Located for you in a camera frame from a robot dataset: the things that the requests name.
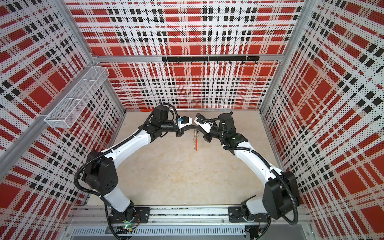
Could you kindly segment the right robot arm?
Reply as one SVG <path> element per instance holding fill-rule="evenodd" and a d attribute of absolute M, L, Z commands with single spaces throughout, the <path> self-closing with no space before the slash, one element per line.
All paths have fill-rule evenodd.
<path fill-rule="evenodd" d="M 301 204 L 297 178 L 291 172 L 275 167 L 258 153 L 248 139 L 237 132 L 232 115 L 230 112 L 207 119 L 197 114 L 195 122 L 203 130 L 206 141 L 220 140 L 223 149 L 242 160 L 264 184 L 262 197 L 250 197 L 242 202 L 243 218 L 250 222 L 257 215 L 266 214 L 272 220 L 282 218 L 292 226 L 297 225 Z"/>

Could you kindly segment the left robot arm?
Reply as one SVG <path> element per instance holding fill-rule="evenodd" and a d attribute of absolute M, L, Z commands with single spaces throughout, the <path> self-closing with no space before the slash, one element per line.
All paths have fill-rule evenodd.
<path fill-rule="evenodd" d="M 99 197 L 119 221 L 131 222 L 137 213 L 134 203 L 119 187 L 117 168 L 134 152 L 164 133 L 174 132 L 180 137 L 188 130 L 203 131 L 193 124 L 192 118 L 180 117 L 171 104 L 161 104 L 128 138 L 102 152 L 91 152 L 75 173 L 74 184 L 80 191 Z"/>

